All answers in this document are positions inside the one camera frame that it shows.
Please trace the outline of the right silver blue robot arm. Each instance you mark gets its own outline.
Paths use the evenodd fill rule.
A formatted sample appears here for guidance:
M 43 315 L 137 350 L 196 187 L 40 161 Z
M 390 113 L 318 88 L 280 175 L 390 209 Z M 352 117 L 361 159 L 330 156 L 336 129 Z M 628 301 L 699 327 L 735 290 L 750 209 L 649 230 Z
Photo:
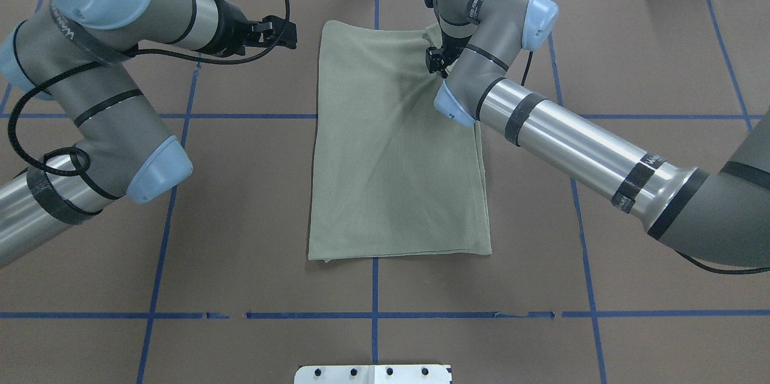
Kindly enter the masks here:
M 637 217 L 647 234 L 705 270 L 768 271 L 768 116 L 721 170 L 671 164 L 506 77 L 536 51 L 559 16 L 551 0 L 424 0 L 442 44 L 426 51 L 443 78 L 435 109 L 480 122 Z

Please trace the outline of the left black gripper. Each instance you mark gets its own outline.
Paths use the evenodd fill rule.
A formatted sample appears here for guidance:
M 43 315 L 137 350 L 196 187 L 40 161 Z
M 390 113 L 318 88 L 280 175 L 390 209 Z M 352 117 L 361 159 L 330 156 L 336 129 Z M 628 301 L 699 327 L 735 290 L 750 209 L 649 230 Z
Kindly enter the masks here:
M 224 2 L 224 32 L 217 42 L 218 57 L 244 57 L 247 48 L 283 47 L 297 48 L 297 27 L 283 17 L 266 16 L 262 19 L 262 32 L 256 32 L 261 22 L 250 21 L 230 2 Z

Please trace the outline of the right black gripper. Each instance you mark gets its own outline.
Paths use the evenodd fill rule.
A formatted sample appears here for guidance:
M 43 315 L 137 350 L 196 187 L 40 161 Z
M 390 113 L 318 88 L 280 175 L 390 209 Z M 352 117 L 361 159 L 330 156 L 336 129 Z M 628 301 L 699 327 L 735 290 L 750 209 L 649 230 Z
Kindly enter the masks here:
M 439 14 L 437 21 L 441 30 L 441 46 L 426 48 L 425 64 L 429 73 L 438 73 L 442 79 L 446 79 L 450 72 L 449 66 L 459 59 L 476 32 L 476 25 L 472 22 L 450 22 Z

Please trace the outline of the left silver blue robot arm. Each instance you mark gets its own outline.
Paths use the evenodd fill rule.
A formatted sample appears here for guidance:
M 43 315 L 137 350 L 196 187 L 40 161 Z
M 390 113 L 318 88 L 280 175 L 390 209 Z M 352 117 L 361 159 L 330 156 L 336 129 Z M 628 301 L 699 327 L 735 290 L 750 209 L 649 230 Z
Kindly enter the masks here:
M 2 75 L 24 91 L 7 135 L 26 164 L 2 186 L 2 266 L 113 201 L 149 202 L 193 172 L 126 61 L 156 54 L 239 65 L 296 44 L 289 16 L 252 21 L 227 0 L 49 0 L 2 42 Z M 17 122 L 35 98 L 58 102 L 82 140 L 42 156 L 25 151 Z

